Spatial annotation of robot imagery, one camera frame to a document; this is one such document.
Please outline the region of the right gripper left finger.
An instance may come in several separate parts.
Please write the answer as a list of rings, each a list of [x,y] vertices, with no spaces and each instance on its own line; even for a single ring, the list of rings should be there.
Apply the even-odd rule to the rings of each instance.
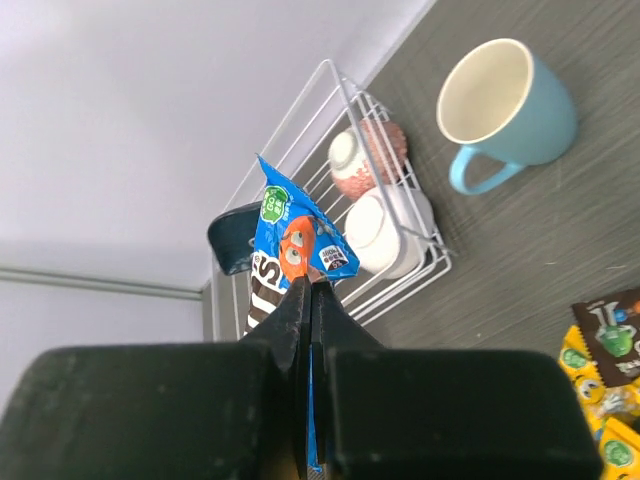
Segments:
[[[1,420],[5,479],[303,479],[311,284],[229,343],[68,347]]]

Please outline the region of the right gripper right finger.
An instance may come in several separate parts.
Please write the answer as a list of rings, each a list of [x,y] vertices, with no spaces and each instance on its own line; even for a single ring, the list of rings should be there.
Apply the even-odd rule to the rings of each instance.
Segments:
[[[596,479],[566,374],[526,350],[393,349],[311,289],[315,439],[333,479]]]

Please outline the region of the blue candy bag short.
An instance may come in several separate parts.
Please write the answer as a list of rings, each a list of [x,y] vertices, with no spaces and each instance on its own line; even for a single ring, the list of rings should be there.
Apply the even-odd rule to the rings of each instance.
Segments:
[[[252,245],[250,301],[245,332],[281,304],[297,278],[328,285],[358,273],[360,262],[316,203],[263,158],[266,177]]]

